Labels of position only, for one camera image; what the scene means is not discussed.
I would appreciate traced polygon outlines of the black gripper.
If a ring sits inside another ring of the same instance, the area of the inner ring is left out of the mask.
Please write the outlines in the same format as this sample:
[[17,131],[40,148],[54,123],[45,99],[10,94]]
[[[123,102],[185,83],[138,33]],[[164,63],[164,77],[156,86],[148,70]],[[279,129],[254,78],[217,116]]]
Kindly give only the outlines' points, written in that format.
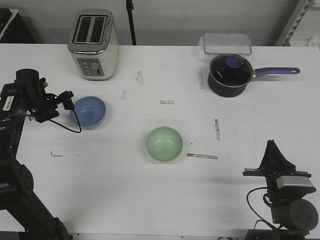
[[42,103],[38,107],[31,108],[31,116],[38,123],[44,123],[58,117],[60,114],[57,111],[59,102],[62,103],[65,110],[73,110],[74,104],[72,91],[64,91],[59,96],[53,93],[45,93],[41,96]]
[[[275,167],[274,162],[277,165],[277,169],[281,172],[271,171]],[[306,171],[296,171],[296,166],[283,156],[274,140],[267,141],[265,152],[258,169],[245,168],[242,174],[243,176],[250,177],[264,177],[267,182],[268,189],[281,192],[288,191],[278,189],[276,183],[277,178],[281,176],[303,176],[310,179],[312,176]]]

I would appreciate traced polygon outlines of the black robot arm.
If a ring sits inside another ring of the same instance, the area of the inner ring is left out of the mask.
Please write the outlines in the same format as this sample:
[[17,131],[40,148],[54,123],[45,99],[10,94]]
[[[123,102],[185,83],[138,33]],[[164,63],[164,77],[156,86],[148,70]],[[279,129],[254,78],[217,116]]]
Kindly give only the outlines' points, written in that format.
[[35,69],[20,69],[0,93],[0,208],[24,228],[21,240],[71,240],[65,225],[53,217],[34,192],[29,169],[17,152],[26,117],[43,123],[59,116],[58,105],[74,110],[73,93],[47,93],[47,82]]
[[315,206],[304,199],[316,192],[310,181],[311,174],[297,171],[296,166],[286,160],[276,143],[268,140],[264,156],[258,168],[246,168],[244,176],[264,177],[266,193],[263,202],[270,208],[272,223],[262,216],[258,221],[269,229],[249,229],[247,240],[304,240],[319,222]]

